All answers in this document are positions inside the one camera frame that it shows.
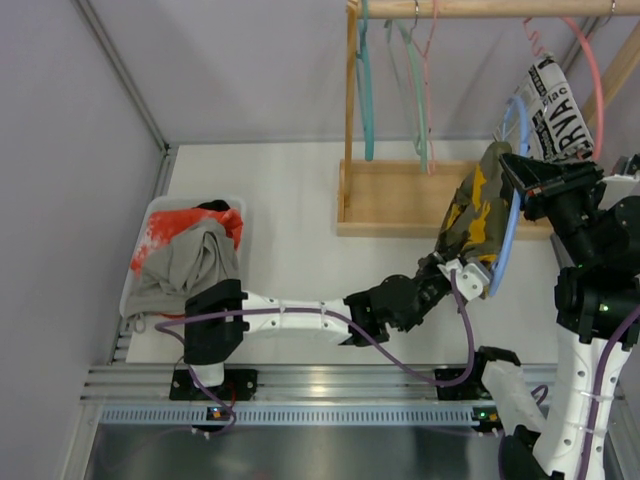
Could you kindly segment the light blue plastic hanger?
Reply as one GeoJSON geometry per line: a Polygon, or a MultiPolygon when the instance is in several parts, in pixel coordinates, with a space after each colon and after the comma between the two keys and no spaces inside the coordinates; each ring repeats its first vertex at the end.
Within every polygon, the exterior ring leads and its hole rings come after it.
{"type": "MultiPolygon", "coordinates": [[[[518,119],[519,119],[518,154],[520,156],[525,156],[529,149],[530,130],[529,130],[526,106],[523,99],[520,96],[514,95],[509,99],[508,108],[506,110],[506,113],[504,114],[503,121],[502,121],[501,133],[502,133],[502,137],[506,138],[507,123],[514,111],[518,112],[518,119]]],[[[490,297],[494,297],[497,294],[499,287],[501,285],[502,279],[504,277],[504,274],[510,259],[512,246],[515,240],[516,230],[519,222],[519,215],[520,215],[520,195],[517,190],[513,190],[502,248],[500,250],[500,253],[497,257],[496,262],[492,266],[493,277],[489,285],[490,297]]]]}

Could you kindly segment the camouflage yellow trousers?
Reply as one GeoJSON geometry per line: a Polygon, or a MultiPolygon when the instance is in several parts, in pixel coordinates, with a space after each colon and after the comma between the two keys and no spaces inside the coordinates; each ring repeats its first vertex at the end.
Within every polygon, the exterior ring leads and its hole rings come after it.
{"type": "Polygon", "coordinates": [[[455,258],[463,263],[476,258],[493,277],[492,266],[502,248],[513,191],[504,181],[499,157],[512,152],[504,141],[487,147],[455,190],[434,251],[421,259],[436,259],[441,264],[455,258]]]}

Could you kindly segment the pink wire hanger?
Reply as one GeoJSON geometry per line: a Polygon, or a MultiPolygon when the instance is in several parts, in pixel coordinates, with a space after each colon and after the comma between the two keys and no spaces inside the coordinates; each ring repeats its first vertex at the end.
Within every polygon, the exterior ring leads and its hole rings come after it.
{"type": "Polygon", "coordinates": [[[421,105],[421,112],[425,118],[425,133],[421,136],[422,139],[422,153],[426,154],[425,160],[421,161],[422,171],[431,175],[435,169],[435,149],[432,138],[433,130],[433,114],[432,114],[432,98],[431,98],[431,79],[430,79],[430,65],[429,65],[429,53],[431,44],[433,41],[437,20],[438,20],[438,2],[434,2],[433,16],[431,19],[431,26],[427,36],[427,40],[423,47],[420,46],[417,40],[413,39],[414,31],[418,26],[420,18],[420,2],[414,2],[414,24],[411,27],[409,36],[413,45],[413,48],[417,55],[421,58],[422,65],[422,91],[423,101],[421,105]]]}

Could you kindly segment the grey trousers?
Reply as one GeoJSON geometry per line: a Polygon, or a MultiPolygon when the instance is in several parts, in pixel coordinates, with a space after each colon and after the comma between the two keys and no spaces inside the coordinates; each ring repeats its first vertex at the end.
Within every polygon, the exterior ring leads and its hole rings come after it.
{"type": "Polygon", "coordinates": [[[215,220],[204,220],[150,254],[139,276],[133,272],[120,314],[141,333],[147,316],[182,317],[189,298],[238,277],[233,240],[215,220]]]}

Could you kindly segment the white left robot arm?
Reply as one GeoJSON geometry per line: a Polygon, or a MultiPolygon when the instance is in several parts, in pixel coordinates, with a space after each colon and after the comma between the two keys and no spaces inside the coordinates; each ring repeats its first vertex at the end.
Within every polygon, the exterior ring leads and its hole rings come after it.
{"type": "Polygon", "coordinates": [[[222,280],[185,303],[185,361],[204,385],[219,386],[225,361],[247,337],[380,345],[389,340],[390,329],[408,332],[422,324],[451,292],[450,276],[432,256],[423,259],[413,277],[391,275],[332,301],[278,300],[244,291],[238,279],[222,280]]]}

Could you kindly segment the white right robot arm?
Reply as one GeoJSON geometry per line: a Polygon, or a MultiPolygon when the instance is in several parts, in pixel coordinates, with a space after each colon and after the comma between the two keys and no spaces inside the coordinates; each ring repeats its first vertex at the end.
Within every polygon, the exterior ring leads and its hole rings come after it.
{"type": "Polygon", "coordinates": [[[639,340],[639,199],[601,209],[606,178],[591,161],[503,154],[500,163],[525,219],[548,219],[571,260],[554,289],[558,363],[548,412],[510,352],[489,351],[483,366],[504,431],[501,476],[602,479],[617,381],[639,340]]]}

